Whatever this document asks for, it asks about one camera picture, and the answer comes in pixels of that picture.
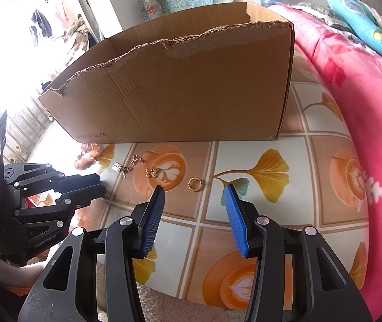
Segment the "rolled patterned mat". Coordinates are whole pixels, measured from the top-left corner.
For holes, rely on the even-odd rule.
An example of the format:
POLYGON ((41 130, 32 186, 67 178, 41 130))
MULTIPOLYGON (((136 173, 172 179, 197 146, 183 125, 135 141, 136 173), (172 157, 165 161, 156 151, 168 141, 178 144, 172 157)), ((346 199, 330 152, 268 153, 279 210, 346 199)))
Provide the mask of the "rolled patterned mat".
POLYGON ((150 20, 165 14, 163 0, 142 0, 142 2, 144 12, 150 20))

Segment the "metal balcony railing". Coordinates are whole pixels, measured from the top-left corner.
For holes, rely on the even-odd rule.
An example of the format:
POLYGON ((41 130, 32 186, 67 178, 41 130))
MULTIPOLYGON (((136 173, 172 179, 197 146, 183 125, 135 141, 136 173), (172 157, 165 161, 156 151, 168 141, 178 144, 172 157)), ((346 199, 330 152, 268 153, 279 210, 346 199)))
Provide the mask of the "metal balcony railing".
POLYGON ((41 104, 37 94, 11 105, 5 131, 5 162, 26 162, 52 121, 53 117, 41 104))

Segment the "brown cardboard box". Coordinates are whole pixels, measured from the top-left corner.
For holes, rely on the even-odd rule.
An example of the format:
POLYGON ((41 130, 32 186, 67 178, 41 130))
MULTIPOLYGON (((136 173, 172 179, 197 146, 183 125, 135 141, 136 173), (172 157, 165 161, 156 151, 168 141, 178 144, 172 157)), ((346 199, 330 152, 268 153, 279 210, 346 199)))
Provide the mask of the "brown cardboard box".
POLYGON ((90 48, 40 96, 83 143, 279 137, 294 26, 253 2, 165 14, 90 48))

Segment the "tiled pattern tablecloth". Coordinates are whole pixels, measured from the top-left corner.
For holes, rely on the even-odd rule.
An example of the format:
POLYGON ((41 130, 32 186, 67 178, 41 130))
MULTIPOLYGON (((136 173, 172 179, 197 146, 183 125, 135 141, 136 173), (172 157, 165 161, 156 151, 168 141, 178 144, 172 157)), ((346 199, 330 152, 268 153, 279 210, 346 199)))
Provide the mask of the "tiled pattern tablecloth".
POLYGON ((75 213, 71 226, 105 228, 165 189, 154 248, 134 263, 140 283, 170 296, 220 308, 248 303, 255 261, 235 246, 224 187, 284 228, 313 226, 362 287, 369 247, 365 180, 342 114, 307 59, 294 55, 286 116, 274 141, 106 145, 88 169, 106 195, 75 213), (146 164, 132 165, 138 154, 146 164), (133 167, 124 178, 114 162, 133 167), (158 178, 145 169, 160 168, 158 178))

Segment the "gold butterfly charm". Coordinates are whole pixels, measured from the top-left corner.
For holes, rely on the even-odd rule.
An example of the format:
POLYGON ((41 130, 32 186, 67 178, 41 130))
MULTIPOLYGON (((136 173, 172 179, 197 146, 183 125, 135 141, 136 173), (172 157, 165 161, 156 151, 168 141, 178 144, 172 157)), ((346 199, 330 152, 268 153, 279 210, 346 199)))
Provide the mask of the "gold butterfly charm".
POLYGON ((162 169, 148 168, 148 169, 145 169, 145 172, 148 178, 158 178, 158 176, 162 173, 162 169))

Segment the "small gold flower charm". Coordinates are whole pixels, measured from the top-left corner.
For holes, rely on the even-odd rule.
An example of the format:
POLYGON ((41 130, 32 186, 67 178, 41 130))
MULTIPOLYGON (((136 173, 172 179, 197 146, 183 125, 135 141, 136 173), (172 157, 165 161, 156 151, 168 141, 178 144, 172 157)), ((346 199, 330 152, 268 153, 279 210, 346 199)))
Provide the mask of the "small gold flower charm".
POLYGON ((131 156, 130 163, 135 166, 137 164, 146 164, 147 161, 144 157, 139 156, 138 154, 133 154, 131 156))

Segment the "blue cartoon pillow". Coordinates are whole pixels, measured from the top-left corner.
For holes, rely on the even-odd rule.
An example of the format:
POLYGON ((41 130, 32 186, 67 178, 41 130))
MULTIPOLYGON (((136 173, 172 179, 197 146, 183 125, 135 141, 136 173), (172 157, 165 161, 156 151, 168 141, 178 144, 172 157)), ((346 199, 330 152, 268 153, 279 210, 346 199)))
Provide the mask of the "blue cartoon pillow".
POLYGON ((358 0, 327 0, 331 9, 340 14, 355 34, 382 56, 382 27, 371 9, 358 0))

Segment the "pink floral blanket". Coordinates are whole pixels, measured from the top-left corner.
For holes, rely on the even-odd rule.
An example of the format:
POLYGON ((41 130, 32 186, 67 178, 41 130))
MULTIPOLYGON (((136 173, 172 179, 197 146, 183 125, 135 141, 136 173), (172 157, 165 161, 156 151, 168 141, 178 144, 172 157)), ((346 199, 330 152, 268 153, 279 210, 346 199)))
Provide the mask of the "pink floral blanket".
POLYGON ((382 57, 299 9, 270 9, 294 24, 297 46, 336 100, 355 143, 369 202, 369 263, 361 293, 373 318, 382 321, 382 57))

